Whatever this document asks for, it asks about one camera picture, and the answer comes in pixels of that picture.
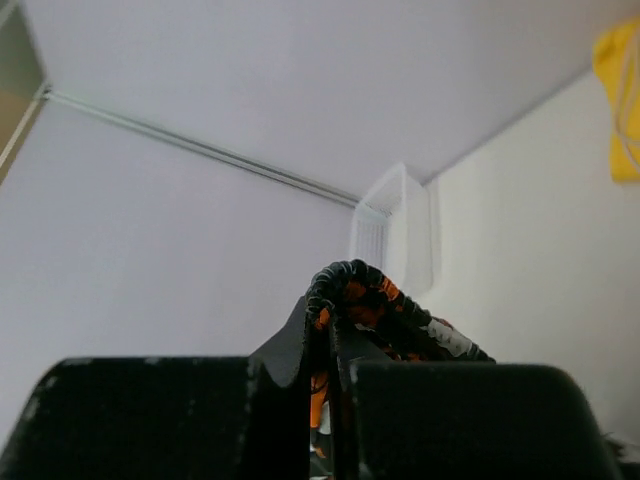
black object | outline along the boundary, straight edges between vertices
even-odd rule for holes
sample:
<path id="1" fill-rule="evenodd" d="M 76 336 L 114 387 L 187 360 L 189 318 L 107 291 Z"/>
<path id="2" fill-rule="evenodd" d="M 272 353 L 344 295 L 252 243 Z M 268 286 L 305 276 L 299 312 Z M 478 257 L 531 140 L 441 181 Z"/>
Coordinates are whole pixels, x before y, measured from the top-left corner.
<path id="1" fill-rule="evenodd" d="M 62 362 L 34 389 L 0 479 L 304 478 L 308 329 L 301 299 L 249 358 Z M 338 479 L 621 478 L 556 369 L 391 362 L 348 324 L 330 339 Z"/>

yellow cloth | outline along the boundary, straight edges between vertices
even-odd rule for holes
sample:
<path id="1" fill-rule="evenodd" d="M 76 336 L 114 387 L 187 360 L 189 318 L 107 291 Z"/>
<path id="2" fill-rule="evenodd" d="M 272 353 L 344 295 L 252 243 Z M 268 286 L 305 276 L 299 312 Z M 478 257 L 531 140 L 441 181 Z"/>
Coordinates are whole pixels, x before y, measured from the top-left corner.
<path id="1" fill-rule="evenodd" d="M 620 75 L 624 66 L 626 50 L 638 28 L 640 28 L 640 17 L 603 33 L 593 46 L 593 70 L 607 91 L 607 98 L 613 115 L 616 115 L 616 109 L 618 108 L 617 103 L 620 95 L 618 90 L 621 85 Z M 632 104 L 628 120 L 621 125 L 621 129 L 628 137 L 640 139 L 640 100 L 638 98 L 640 88 L 636 91 L 635 98 L 628 98 L 631 81 L 635 75 L 636 60 L 632 59 L 629 66 L 630 68 L 626 72 L 627 78 L 624 79 L 625 91 L 622 96 L 622 104 L 625 101 L 631 101 Z M 640 147 L 629 145 L 629 150 L 634 158 L 640 162 Z M 611 135 L 609 164 L 611 166 L 611 177 L 614 181 L 640 181 L 640 169 L 628 158 L 624 145 L 616 134 L 615 129 Z"/>

yellow towel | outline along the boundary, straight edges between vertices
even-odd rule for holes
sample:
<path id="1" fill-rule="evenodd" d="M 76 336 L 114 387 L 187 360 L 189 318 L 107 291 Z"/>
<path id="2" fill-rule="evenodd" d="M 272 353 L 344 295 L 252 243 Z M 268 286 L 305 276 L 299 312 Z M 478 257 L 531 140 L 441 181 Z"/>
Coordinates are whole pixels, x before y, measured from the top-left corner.
<path id="1" fill-rule="evenodd" d="M 593 70 L 607 91 L 614 116 L 609 164 L 611 177 L 616 182 L 640 181 L 640 166 L 636 164 L 640 163 L 640 146 L 621 141 L 615 128 L 618 118 L 619 128 L 627 138 L 640 139 L 640 85 L 635 92 L 631 88 L 633 82 L 640 83 L 640 78 L 634 80 L 636 69 L 639 69 L 640 65 L 637 64 L 637 56 L 633 55 L 639 29 L 640 17 L 634 18 L 603 33 L 593 46 Z"/>

white wall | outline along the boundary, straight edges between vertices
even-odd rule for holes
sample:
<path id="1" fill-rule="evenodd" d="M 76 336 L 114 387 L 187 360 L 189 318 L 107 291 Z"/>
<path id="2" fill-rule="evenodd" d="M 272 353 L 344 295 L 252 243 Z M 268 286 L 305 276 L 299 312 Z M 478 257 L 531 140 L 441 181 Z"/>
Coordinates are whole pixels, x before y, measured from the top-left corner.
<path id="1" fill-rule="evenodd" d="M 501 361 L 566 369 L 638 443 L 640 185 L 611 181 L 609 134 L 589 74 L 444 173 L 441 278 L 420 303 Z"/>
<path id="2" fill-rule="evenodd" d="M 74 355 L 247 354 L 351 210 L 55 104 L 0 188 L 0 444 Z"/>
<path id="3" fill-rule="evenodd" d="M 639 0 L 25 0 L 56 89 L 354 194 L 439 171 Z"/>

white ceiling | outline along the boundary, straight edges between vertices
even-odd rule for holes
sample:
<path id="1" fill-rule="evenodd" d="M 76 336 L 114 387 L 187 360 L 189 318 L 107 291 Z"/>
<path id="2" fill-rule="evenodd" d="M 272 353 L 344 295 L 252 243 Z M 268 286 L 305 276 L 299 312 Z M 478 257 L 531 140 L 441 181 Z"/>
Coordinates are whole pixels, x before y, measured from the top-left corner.
<path id="1" fill-rule="evenodd" d="M 26 0 L 56 90 L 356 194 L 455 162 L 638 0 Z"/>

